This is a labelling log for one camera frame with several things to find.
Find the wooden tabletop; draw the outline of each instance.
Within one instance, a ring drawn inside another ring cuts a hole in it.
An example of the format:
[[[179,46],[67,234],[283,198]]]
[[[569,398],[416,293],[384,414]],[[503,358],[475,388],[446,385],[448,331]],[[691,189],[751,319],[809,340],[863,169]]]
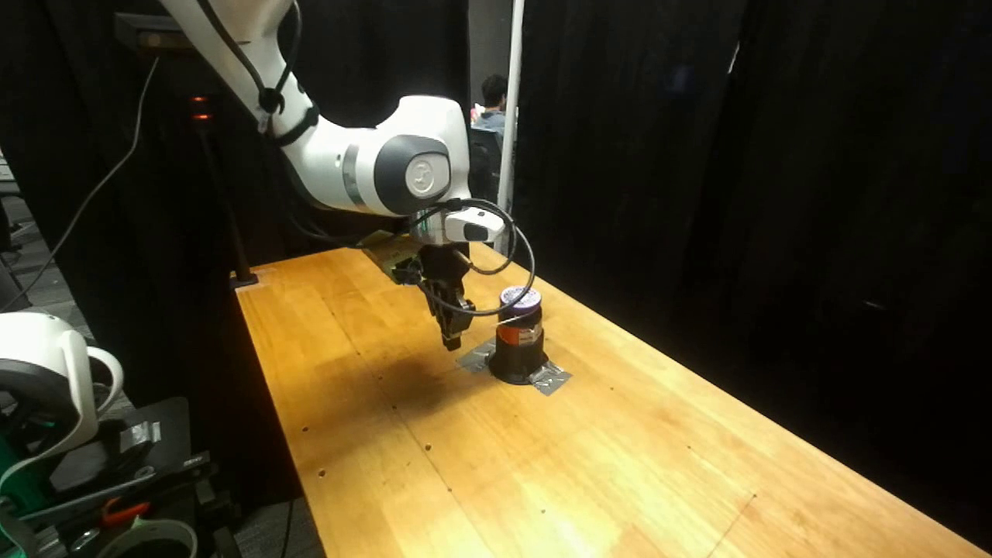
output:
[[[493,319],[442,350],[361,251],[257,275],[239,305],[324,555],[984,555],[554,284],[569,382],[540,395],[464,368]],[[521,279],[464,289],[493,306]]]

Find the wooden table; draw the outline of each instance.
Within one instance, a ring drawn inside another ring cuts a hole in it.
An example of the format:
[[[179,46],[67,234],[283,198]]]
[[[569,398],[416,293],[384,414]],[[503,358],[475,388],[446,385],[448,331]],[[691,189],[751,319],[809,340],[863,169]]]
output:
[[[545,398],[469,371],[496,322],[442,350],[361,251],[257,275],[239,305],[324,555],[984,555],[554,284]]]

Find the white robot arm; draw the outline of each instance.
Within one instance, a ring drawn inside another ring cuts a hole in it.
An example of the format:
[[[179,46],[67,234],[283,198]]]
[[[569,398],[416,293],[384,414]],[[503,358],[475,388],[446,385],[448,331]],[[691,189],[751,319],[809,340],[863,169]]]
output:
[[[423,244],[496,243],[505,220],[469,198],[469,134],[460,102],[404,95],[377,128],[337,128],[302,90],[278,53],[293,0],[162,0],[188,43],[271,134],[318,208],[416,217]]]

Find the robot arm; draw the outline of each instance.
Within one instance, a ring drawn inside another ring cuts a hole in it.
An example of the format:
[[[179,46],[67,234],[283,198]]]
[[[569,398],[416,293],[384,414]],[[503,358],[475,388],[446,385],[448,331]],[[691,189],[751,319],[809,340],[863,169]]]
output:
[[[460,102],[404,95],[377,128],[337,128],[302,90],[278,53],[278,24],[293,0],[162,0],[188,43],[271,134],[318,208],[416,217],[469,198],[469,136]],[[499,214],[434,212],[423,244],[496,243]]]

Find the floor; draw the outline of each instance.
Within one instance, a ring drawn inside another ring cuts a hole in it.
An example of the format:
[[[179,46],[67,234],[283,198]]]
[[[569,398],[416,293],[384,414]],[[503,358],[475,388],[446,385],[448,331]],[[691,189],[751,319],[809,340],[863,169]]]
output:
[[[0,274],[12,279],[12,293],[0,293],[0,309],[43,309],[72,322],[85,339],[90,336],[87,316],[72,299],[49,244],[39,239],[32,208],[18,198],[18,185],[0,151],[0,202],[12,228],[12,251],[0,251]],[[305,498],[277,502],[249,511],[236,532],[244,558],[322,558]]]

